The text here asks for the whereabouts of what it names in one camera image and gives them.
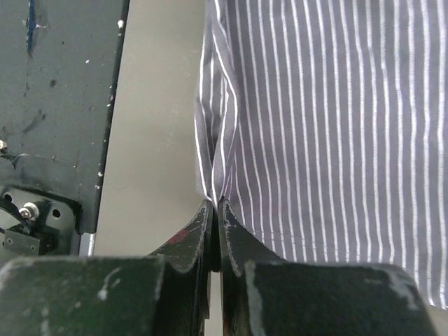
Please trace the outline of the grey striped underwear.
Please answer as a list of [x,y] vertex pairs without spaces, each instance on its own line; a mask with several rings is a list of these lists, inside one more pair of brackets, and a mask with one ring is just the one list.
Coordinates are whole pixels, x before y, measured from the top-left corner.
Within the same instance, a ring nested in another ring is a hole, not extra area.
[[447,308],[447,2],[206,1],[197,189],[299,263]]

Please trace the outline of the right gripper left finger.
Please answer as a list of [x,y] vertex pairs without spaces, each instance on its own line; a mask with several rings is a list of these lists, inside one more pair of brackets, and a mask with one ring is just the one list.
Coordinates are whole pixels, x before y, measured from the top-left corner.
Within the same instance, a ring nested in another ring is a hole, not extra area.
[[201,335],[214,208],[150,255],[20,257],[1,269],[2,335]]

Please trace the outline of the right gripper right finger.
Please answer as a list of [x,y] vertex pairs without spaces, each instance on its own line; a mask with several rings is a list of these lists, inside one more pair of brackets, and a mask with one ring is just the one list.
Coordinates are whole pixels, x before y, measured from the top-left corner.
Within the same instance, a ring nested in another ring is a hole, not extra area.
[[280,258],[217,210],[225,335],[434,335],[413,280],[390,265]]

